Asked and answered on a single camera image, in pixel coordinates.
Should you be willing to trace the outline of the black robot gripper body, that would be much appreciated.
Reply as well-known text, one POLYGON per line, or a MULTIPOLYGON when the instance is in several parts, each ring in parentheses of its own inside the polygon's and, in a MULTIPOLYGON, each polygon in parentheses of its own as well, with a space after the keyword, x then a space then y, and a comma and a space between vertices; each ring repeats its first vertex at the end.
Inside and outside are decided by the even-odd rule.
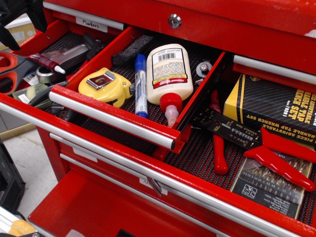
POLYGON ((7 25, 24 14, 31 18, 31 5, 31 0, 0 0, 0 23, 7 25))

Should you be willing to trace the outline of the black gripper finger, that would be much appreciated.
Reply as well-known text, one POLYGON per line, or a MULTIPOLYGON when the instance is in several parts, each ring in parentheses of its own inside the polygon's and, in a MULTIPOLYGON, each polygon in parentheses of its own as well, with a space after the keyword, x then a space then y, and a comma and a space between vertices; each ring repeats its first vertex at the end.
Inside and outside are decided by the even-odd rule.
POLYGON ((27 15, 30 18, 35 29, 45 33, 47 30, 47 21, 43 10, 42 0, 27 1, 27 15))
POLYGON ((13 51, 20 50, 19 44, 3 24, 0 25, 0 41, 13 51))

